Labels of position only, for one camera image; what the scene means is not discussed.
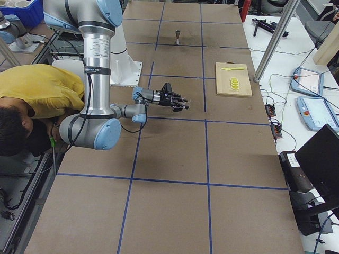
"table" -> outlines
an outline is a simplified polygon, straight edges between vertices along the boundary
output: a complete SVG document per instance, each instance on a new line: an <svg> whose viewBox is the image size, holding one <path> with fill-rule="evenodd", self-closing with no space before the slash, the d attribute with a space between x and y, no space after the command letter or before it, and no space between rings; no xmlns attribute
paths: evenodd
<svg viewBox="0 0 339 254"><path fill-rule="evenodd" d="M191 107L151 105L112 150L66 153L25 253L303 253L258 84L216 95L215 62L254 76L238 8L131 2L123 26L139 86L170 82Z"/></svg>
<svg viewBox="0 0 339 254"><path fill-rule="evenodd" d="M257 35L254 37L254 24L252 23L252 19L267 19L267 22L279 22L279 17L262 17L262 16L247 16L246 21L243 24L244 31L246 34L248 46L251 49L251 55L254 67L257 68L261 58L263 56L263 52L258 52L256 50L265 50L267 47L272 34L258 29ZM289 35L286 38L281 39L276 51L280 52L289 52L289 53L301 53L301 52L309 52L311 49L314 48L314 44L310 39L309 35L307 34L306 30L304 29L302 23L297 18L292 18L288 27L287 31ZM313 50L310 56L305 61L305 64L302 66L315 70L318 72L325 72L324 73L324 85L327 87L338 88L338 84L334 80L332 74L328 71L326 66L318 66L315 65L312 57L316 53L317 49ZM283 98L286 98L287 103L285 105L283 103L277 103L275 106L275 111L277 116L275 117L280 122L282 122L282 128L290 133L296 140L287 134L286 132L282 132L283 138L278 139L276 143L276 150L277 152L282 151L290 151L293 150L295 147L295 151L297 151L300 147L302 147L316 132L309 131L308 128L305 126L303 120L299 115L299 111L296 105L296 99L299 96L303 96L303 94L293 92L289 90L291 75L293 74L294 70L303 62L306 58L308 53L302 53L300 55L288 55L285 53L278 53L276 52L262 79L260 80L260 88L262 91L263 96L271 96L276 102L283 101ZM279 74L287 77L281 77L274 75L271 77L272 74ZM330 102L334 103L335 105L339 105L339 91L335 90L328 90L324 89L323 96L327 98ZM333 107L335 113L338 113L339 110ZM312 191L316 197L319 194L313 190ZM338 220L332 216L331 220L334 222L338 222ZM317 248L317 253L325 253L325 250L333 250L339 251L339 245L337 244L338 236L339 236L339 229L337 226L333 226L333 234L323 234L321 239L326 242L326 244L319 244ZM301 235L301 239L303 242L303 247L305 251L313 252L315 246L315 239L318 237L318 233L309 235L304 237Z"/></svg>

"blue tape line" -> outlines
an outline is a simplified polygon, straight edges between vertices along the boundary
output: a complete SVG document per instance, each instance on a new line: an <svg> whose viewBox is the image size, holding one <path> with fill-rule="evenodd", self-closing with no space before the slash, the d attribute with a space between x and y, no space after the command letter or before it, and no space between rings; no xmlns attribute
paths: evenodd
<svg viewBox="0 0 339 254"><path fill-rule="evenodd" d="M152 20L152 19L131 19L131 18L124 18L123 20L242 25L242 23L233 23L233 22L207 22L207 21L201 22L201 21L185 21L185 20Z"/></svg>
<svg viewBox="0 0 339 254"><path fill-rule="evenodd" d="M219 187L233 187L233 188L249 188L249 189L272 189L275 191L288 191L287 188L278 187L263 187L263 186L251 186L251 185L233 185L233 184L217 184L217 183L201 183L201 182L190 182L190 181L177 181L177 180L161 180L161 179L148 179L148 178L131 178L131 177L120 177L120 176L105 176L105 175L89 175L89 174L74 174L74 173L58 173L58 176L77 176L77 177L92 177L92 178L108 178L118 180L137 180L145 182L159 182L159 183L173 183L173 184L191 184L191 185L210 185Z"/></svg>
<svg viewBox="0 0 339 254"><path fill-rule="evenodd" d="M244 48L244 47L224 47L224 46L219 46L222 49L249 49L249 48Z"/></svg>
<svg viewBox="0 0 339 254"><path fill-rule="evenodd" d="M164 2L164 4L163 4L163 9L162 9L162 11L161 11L160 24L159 24L159 30L158 30L158 36L157 36L157 42L156 42L156 45L155 45L155 51L157 50L157 46L158 46L159 34L160 34L160 28L161 28L161 22L162 22L163 15L164 15L164 9L165 9L165 2Z"/></svg>
<svg viewBox="0 0 339 254"><path fill-rule="evenodd" d="M81 176L81 177L93 177L93 178L110 178L110 179L123 179L130 180L130 177L123 176L105 176L105 175L89 175L89 174L75 174L75 173L58 173L59 176Z"/></svg>
<svg viewBox="0 0 339 254"><path fill-rule="evenodd" d="M172 77L172 78L199 78L199 79L203 79L203 77L174 76L174 75L159 75L159 74L153 74L153 76L157 76L157 77Z"/></svg>
<svg viewBox="0 0 339 254"><path fill-rule="evenodd" d="M205 120L205 147L206 147L207 200L208 200L208 225L209 225L209 238L210 238L210 254L213 254L210 169L209 169L209 159L208 159L209 158L208 156L208 132L207 132L207 121L206 120Z"/></svg>
<svg viewBox="0 0 339 254"><path fill-rule="evenodd" d="M149 116L151 119L165 119L165 120L176 120L176 121L191 121L191 122L204 122L205 120L199 119L186 119L186 118L169 118L169 117L159 117L159 116Z"/></svg>
<svg viewBox="0 0 339 254"><path fill-rule="evenodd" d="M261 125L261 126L270 126L268 123L243 123L243 122L229 122L227 123L233 123L233 124L245 124L245 125Z"/></svg>
<svg viewBox="0 0 339 254"><path fill-rule="evenodd" d="M269 189L273 191L288 191L287 188L278 187L264 187L264 186L251 186L251 185L234 185L234 184L209 184L210 186L231 187L231 188L245 188L245 189Z"/></svg>
<svg viewBox="0 0 339 254"><path fill-rule="evenodd" d="M202 8L200 4L200 28L201 28L201 58L202 58L202 82L203 82L203 110L207 112L206 106L206 86L205 86L205 64L204 64L204 56L203 56L203 28L202 28Z"/></svg>
<svg viewBox="0 0 339 254"><path fill-rule="evenodd" d="M157 182L157 183L170 183L170 184L207 185L207 183L200 183L200 182L187 182L187 181L161 180L161 179L147 179L147 178L133 178L133 180L135 180L135 181L142 181L142 182Z"/></svg>
<svg viewBox="0 0 339 254"><path fill-rule="evenodd" d="M159 116L149 116L148 118L151 118L151 119L176 120L176 121L191 121L191 122L204 122L204 121L206 121L208 123L228 123L228 124L270 126L270 124L268 124L268 123L243 123L243 122L200 120L200 119L188 119L188 118L170 118L170 117L159 117Z"/></svg>
<svg viewBox="0 0 339 254"><path fill-rule="evenodd" d="M128 194L127 194L127 199L126 199L126 205L123 213L123 219L122 219L122 225L121 225L121 231L120 231L120 237L119 237L119 244L118 244L118 249L117 249L117 254L120 254L120 249L121 249L121 242L122 242L122 237L123 237L123 230L125 227L125 222L126 222L126 216L127 216L127 209L128 209L128 204L129 204L129 198L131 195L131 190L132 190L132 183L133 183L133 176L134 176L134 171L136 168L136 163L137 163L137 158L138 158L138 150L139 150L139 145L140 145L140 138L141 138L141 133L142 130L139 131L139 137L138 137L138 142L137 142L137 147L136 147L136 154L134 156L134 161L133 161L133 170L129 182L129 187L128 187Z"/></svg>
<svg viewBox="0 0 339 254"><path fill-rule="evenodd" d="M156 43L148 43L148 42L126 42L126 44L156 45Z"/></svg>

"wooden block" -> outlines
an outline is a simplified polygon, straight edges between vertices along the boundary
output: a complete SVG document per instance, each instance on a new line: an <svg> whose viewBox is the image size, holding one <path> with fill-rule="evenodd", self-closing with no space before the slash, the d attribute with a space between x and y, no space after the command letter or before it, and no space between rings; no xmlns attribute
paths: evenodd
<svg viewBox="0 0 339 254"><path fill-rule="evenodd" d="M338 39L339 24L336 24L317 53L313 56L313 61L316 65L327 65L329 63L339 50Z"/></svg>
<svg viewBox="0 0 339 254"><path fill-rule="evenodd" d="M244 67L244 70L222 70L223 67ZM252 97L251 83L249 82L247 65L240 63L216 63L217 94L235 97ZM231 87L230 79L239 80L239 89Z"/></svg>

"robot label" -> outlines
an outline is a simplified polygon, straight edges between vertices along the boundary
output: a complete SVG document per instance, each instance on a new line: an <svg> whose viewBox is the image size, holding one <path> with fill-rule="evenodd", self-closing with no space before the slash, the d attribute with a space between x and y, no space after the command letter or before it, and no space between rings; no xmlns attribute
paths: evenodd
<svg viewBox="0 0 339 254"><path fill-rule="evenodd" d="M102 38L84 38L84 44L87 45L85 48L88 57L103 58L108 60L110 55L110 41Z"/></svg>

